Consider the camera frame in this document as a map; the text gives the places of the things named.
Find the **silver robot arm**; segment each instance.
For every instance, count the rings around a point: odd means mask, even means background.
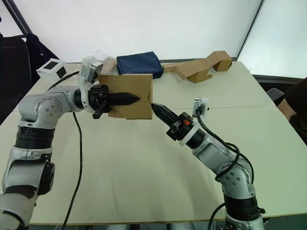
[[[201,105],[204,114],[205,103],[201,98],[195,98],[193,115]],[[173,140],[179,140],[181,146],[189,146],[193,155],[217,175],[216,179],[222,184],[224,194],[226,229],[264,230],[249,163],[239,157],[234,167],[225,173],[224,171],[235,161],[235,153],[204,132],[200,124],[193,122],[193,118],[188,114],[182,113],[177,116],[164,105],[155,103],[152,104],[152,108],[157,117],[169,125],[170,129],[166,134]]]
[[[22,118],[2,180],[0,230],[26,229],[38,196],[51,190],[55,172],[51,144],[64,113],[85,109],[99,119],[113,105],[129,105],[140,99],[126,92],[109,93],[108,86],[94,84],[102,65],[94,57],[85,57],[79,86],[58,86],[20,101]]]
[[[28,226],[38,196],[51,190],[55,171],[51,163],[53,133],[64,113],[81,111],[77,106],[79,94],[78,86],[65,86],[21,100],[22,119],[2,180],[0,229]]]

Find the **person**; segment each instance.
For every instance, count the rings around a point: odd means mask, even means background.
[[[307,115],[307,78],[286,90],[284,99],[277,106],[283,115],[290,121],[291,117],[299,114]]]
[[[307,145],[307,78],[286,90],[277,107]]]

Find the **black chair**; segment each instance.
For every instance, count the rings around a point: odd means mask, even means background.
[[[0,124],[32,84],[28,50],[22,36],[0,35]]]

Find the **folded cardboard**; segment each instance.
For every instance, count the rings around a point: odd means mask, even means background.
[[[182,79],[188,78],[190,81],[197,83],[210,78],[210,76],[208,76],[208,71],[212,66],[212,62],[203,58],[187,61],[184,64],[177,66],[175,72]]]
[[[232,63],[232,58],[226,51],[214,51],[207,59],[214,63],[215,71],[227,71]]]
[[[170,63],[170,64],[164,64],[164,73],[174,72],[177,66],[180,66],[186,62],[178,62],[178,63]]]
[[[152,74],[99,75],[99,83],[107,85],[110,93],[129,92],[140,100],[130,105],[112,106],[109,116],[126,119],[152,119]]]

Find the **white wall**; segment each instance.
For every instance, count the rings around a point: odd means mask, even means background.
[[[59,58],[154,51],[160,59],[236,57],[260,0],[14,0]]]
[[[252,74],[306,78],[306,22],[306,0],[266,0],[238,60]]]
[[[2,19],[2,21],[0,22],[0,33],[3,34],[4,37],[11,37],[23,34],[1,0],[0,17]]]

